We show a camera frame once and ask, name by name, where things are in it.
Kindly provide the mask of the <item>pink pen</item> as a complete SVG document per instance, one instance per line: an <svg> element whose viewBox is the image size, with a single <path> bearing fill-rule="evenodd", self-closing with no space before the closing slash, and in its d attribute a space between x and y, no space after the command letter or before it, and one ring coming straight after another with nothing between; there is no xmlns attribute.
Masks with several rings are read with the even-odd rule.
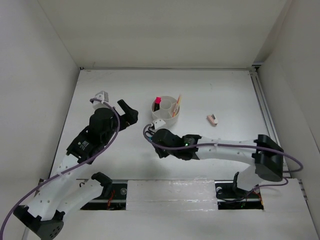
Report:
<svg viewBox="0 0 320 240"><path fill-rule="evenodd" d="M174 109L173 109L173 113L172 113L172 117L174 118L178 112L178 109L179 109L179 106L180 106L180 97L178 98L175 106L174 106Z"/></svg>

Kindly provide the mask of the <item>pink cap black marker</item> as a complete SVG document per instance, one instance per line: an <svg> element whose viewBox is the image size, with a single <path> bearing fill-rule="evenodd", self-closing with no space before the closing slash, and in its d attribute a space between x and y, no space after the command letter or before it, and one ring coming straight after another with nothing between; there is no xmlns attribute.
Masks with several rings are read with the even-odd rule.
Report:
<svg viewBox="0 0 320 240"><path fill-rule="evenodd" d="M153 112L156 112L156 111L158 111L160 109L161 101L162 101L161 97L157 96L155 98L154 105L153 105Z"/></svg>

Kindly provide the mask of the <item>yellow highlighter pen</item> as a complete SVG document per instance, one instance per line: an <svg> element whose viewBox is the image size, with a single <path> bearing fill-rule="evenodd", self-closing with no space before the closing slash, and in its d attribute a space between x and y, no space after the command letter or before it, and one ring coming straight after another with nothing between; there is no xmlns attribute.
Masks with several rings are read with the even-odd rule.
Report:
<svg viewBox="0 0 320 240"><path fill-rule="evenodd" d="M180 95L178 96L178 99L177 99L177 102L176 102L176 105L175 105L175 108L174 108L174 113L175 113L175 114L178 112L181 99L182 99L182 95L180 94Z"/></svg>

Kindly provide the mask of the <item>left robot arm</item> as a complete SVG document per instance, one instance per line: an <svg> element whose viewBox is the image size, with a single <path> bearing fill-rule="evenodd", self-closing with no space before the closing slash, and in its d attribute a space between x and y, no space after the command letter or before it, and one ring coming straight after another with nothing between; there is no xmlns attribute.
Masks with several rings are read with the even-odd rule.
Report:
<svg viewBox="0 0 320 240"><path fill-rule="evenodd" d="M94 160L115 140L118 133L138 121L138 111L124 100L117 103L123 115L107 101L91 99L96 107L88 125L78 134L66 150L56 174L43 182L37 195L27 205L18 205L13 214L42 240L53 240L61 232L65 218L95 198L107 198L113 181L97 172L79 190L68 191Z"/></svg>

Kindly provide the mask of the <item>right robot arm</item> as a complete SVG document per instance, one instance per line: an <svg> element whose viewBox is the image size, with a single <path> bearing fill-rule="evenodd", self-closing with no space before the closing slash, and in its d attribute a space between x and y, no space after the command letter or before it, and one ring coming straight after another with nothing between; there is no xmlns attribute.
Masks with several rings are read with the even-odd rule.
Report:
<svg viewBox="0 0 320 240"><path fill-rule="evenodd" d="M174 156L184 161L218 159L248 164L233 178L231 191L237 197L243 197L263 181L283 180L284 150L264 134L254 140L230 141L196 134L179 137L168 129L160 129L149 140L160 158Z"/></svg>

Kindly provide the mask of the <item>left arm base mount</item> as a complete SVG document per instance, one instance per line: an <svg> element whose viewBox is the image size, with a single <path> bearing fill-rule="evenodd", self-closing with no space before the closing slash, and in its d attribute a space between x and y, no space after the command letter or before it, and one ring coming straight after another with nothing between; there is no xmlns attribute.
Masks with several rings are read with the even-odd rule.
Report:
<svg viewBox="0 0 320 240"><path fill-rule="evenodd" d="M103 190L99 197L86 203L83 211L124 211L128 193L127 180L114 180L110 190Z"/></svg>

